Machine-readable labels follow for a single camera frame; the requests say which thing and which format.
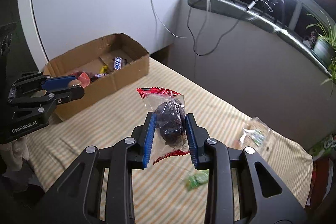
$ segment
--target dark brown food item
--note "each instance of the dark brown food item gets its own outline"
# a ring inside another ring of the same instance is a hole
[[[155,110],[156,127],[166,145],[175,146],[184,141],[185,123],[184,106],[177,99],[160,104]]]

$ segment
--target striped tablecloth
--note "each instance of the striped tablecloth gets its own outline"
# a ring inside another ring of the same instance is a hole
[[[204,90],[166,66],[150,59],[146,77],[124,87],[65,122],[55,117],[50,125],[29,135],[28,148],[35,174],[45,190],[88,145],[105,148],[130,136],[144,123],[147,110],[136,88],[158,86],[184,94],[186,113],[193,113],[199,126],[228,147],[240,137],[250,119],[227,102]],[[304,207],[309,193],[312,159],[297,143],[277,133],[262,155]],[[203,223],[207,186],[188,192],[185,178],[194,173],[190,156],[164,159],[146,170],[133,170],[136,222]],[[106,190],[105,173],[103,195]],[[239,218],[238,203],[235,215]]]

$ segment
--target white cloth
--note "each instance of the white cloth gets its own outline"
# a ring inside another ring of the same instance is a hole
[[[0,156],[12,171],[20,171],[22,158],[29,160],[27,136],[18,138],[7,144],[0,144]]]

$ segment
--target green plant pot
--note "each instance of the green plant pot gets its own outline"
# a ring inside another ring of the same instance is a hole
[[[331,60],[336,57],[336,51],[324,39],[318,39],[316,41],[313,51],[327,68],[331,64]]]

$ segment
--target window sill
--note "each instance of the window sill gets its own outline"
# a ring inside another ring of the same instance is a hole
[[[207,0],[188,0],[188,5],[199,10],[206,10]],[[273,24],[273,22],[261,17],[253,10],[246,11],[247,5],[233,3],[232,0],[211,0],[211,12],[232,18],[240,18],[249,22],[258,28],[276,34],[286,43],[297,49],[305,55],[316,67],[320,69],[326,76],[330,77],[327,68],[318,60],[315,53],[301,42],[300,37],[293,31],[282,29]]]

